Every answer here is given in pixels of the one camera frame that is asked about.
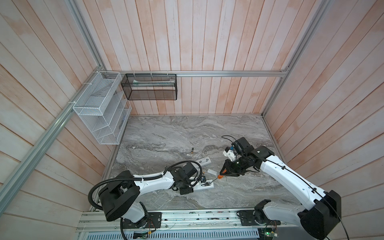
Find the horizontal aluminium frame bar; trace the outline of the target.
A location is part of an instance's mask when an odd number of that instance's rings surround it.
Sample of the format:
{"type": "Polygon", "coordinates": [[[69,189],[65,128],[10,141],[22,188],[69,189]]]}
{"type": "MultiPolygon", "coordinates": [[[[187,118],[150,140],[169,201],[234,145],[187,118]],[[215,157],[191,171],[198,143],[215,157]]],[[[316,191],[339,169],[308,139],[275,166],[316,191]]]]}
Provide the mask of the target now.
{"type": "Polygon", "coordinates": [[[177,77],[285,77],[288,71],[283,70],[249,70],[249,71],[117,71],[121,75],[149,75],[149,76],[170,76],[177,77]]]}

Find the white remote control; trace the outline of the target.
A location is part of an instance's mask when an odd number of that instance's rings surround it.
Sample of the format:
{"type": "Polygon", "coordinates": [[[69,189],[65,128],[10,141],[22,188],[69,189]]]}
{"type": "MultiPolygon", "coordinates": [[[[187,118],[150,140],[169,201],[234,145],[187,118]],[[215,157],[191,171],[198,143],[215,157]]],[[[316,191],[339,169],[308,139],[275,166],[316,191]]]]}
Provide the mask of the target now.
{"type": "Polygon", "coordinates": [[[209,157],[204,157],[199,160],[196,160],[196,163],[198,163],[200,166],[207,166],[212,163],[211,159],[209,157]]]}
{"type": "Polygon", "coordinates": [[[199,182],[196,186],[193,187],[194,191],[202,191],[213,189],[215,184],[212,183],[212,180],[207,180],[206,182],[199,182]]]}

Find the orange handled screwdriver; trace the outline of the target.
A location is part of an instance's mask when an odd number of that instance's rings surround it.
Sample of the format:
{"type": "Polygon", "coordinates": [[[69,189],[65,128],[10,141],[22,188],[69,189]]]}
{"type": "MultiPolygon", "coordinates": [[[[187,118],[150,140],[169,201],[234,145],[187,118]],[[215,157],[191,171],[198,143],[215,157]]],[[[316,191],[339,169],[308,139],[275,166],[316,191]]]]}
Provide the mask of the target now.
{"type": "Polygon", "coordinates": [[[222,179],[224,176],[218,175],[214,180],[210,182],[210,184],[213,184],[214,181],[222,179]]]}

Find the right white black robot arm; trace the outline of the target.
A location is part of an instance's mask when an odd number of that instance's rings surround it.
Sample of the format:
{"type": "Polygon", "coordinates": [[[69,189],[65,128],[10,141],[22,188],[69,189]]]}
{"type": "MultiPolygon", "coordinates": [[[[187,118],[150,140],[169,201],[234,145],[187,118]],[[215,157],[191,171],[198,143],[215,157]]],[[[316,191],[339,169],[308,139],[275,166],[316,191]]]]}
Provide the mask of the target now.
{"type": "Polygon", "coordinates": [[[300,205],[293,206],[265,199],[253,211],[238,211],[243,226],[268,226],[284,222],[301,226],[313,238],[323,240],[342,222],[341,196],[307,181],[269,148],[254,148],[245,138],[240,138],[233,141],[223,155],[226,160],[220,178],[240,177],[253,168],[256,172],[271,176],[300,202],[300,205]]]}

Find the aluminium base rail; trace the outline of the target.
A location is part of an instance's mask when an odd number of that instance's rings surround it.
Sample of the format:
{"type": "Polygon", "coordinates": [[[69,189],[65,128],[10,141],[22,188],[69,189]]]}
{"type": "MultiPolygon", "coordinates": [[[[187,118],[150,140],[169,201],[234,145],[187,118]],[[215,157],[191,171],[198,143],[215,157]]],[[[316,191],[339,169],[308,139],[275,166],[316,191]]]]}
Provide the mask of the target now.
{"type": "MultiPolygon", "coordinates": [[[[161,226],[157,230],[245,229],[237,212],[241,209],[154,210],[161,213],[161,226]]],[[[75,232],[110,232],[120,230],[120,220],[108,222],[104,212],[82,214],[75,232]]]]}

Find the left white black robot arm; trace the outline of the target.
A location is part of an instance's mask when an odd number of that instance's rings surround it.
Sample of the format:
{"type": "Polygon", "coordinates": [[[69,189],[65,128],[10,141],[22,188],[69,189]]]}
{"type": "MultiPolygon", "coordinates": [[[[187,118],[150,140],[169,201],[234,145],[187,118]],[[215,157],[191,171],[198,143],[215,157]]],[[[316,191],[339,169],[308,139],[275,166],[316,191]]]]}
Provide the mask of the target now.
{"type": "Polygon", "coordinates": [[[137,198],[158,190],[192,193],[203,176],[202,166],[194,161],[181,161],[151,175],[133,175],[123,171],[115,178],[101,181],[88,194],[90,204],[102,210],[108,222],[123,218],[139,223],[148,218],[144,204],[137,198]]]}

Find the left aluminium frame bar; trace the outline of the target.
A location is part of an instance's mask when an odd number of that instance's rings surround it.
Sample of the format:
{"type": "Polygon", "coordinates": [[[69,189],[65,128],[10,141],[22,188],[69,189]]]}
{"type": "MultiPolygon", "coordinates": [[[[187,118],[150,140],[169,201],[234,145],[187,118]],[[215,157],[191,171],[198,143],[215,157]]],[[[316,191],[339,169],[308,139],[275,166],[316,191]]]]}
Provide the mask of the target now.
{"type": "Polygon", "coordinates": [[[50,124],[48,129],[28,151],[22,161],[1,186],[1,215],[5,213],[6,209],[21,190],[22,186],[26,183],[32,172],[36,169],[43,156],[47,153],[53,142],[72,118],[74,114],[73,107],[78,102],[80,96],[85,92],[87,86],[91,84],[96,74],[104,69],[104,67],[99,66],[91,72],[80,89],[60,112],[58,117],[50,124]]]}

